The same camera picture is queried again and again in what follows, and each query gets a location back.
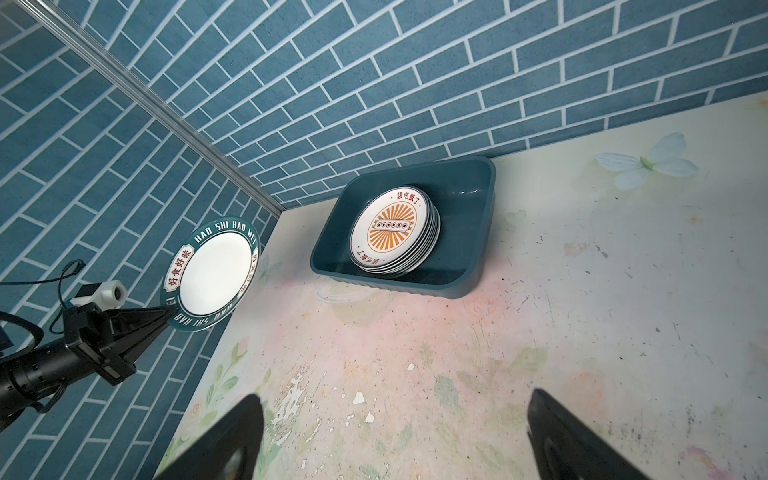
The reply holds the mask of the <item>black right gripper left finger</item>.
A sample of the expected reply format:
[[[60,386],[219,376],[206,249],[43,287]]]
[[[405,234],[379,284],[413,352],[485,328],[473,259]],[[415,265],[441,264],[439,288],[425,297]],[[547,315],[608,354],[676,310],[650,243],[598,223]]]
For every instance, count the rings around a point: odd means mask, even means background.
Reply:
[[[160,472],[156,479],[251,479],[264,429],[261,399],[250,394]]]

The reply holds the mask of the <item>green rim text plate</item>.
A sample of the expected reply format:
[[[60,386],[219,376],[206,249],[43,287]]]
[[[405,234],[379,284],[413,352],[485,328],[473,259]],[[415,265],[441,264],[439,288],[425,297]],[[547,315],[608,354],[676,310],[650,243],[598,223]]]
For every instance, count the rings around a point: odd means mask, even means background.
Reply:
[[[197,332],[225,320],[252,283],[260,256],[256,227],[240,217],[217,218],[195,229],[164,276],[161,300],[174,310],[170,326]]]

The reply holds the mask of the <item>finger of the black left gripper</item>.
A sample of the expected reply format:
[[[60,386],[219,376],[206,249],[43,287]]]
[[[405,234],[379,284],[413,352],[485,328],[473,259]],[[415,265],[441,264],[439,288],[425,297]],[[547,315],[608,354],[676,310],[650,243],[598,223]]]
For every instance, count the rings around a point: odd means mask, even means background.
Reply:
[[[105,315],[108,335],[104,352],[133,365],[168,327],[174,308],[112,309]]]

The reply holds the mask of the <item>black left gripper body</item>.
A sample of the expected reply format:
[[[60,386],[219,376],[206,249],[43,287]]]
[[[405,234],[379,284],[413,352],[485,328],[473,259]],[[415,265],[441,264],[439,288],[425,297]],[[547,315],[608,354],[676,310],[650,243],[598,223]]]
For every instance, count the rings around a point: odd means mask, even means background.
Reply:
[[[135,321],[131,309],[101,311],[93,304],[64,312],[61,338],[39,345],[40,327],[5,312],[1,318],[33,336],[27,346],[1,361],[1,428],[7,429],[28,408],[49,412],[67,388],[93,374],[117,385],[135,373],[128,344]]]

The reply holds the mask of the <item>orange sunburst plate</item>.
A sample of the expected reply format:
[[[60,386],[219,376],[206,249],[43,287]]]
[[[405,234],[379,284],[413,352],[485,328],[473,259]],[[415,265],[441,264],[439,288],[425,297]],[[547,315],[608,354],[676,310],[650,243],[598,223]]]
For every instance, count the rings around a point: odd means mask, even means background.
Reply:
[[[435,248],[441,216],[421,189],[404,185],[383,192],[357,216],[349,255],[361,270],[397,278],[420,266]]]

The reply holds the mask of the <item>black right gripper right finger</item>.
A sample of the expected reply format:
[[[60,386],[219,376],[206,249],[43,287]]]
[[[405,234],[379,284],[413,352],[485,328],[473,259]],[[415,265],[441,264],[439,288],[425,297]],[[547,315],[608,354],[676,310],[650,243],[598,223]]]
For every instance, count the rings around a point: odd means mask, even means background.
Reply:
[[[646,475],[543,389],[527,408],[529,440],[542,479],[644,479]]]

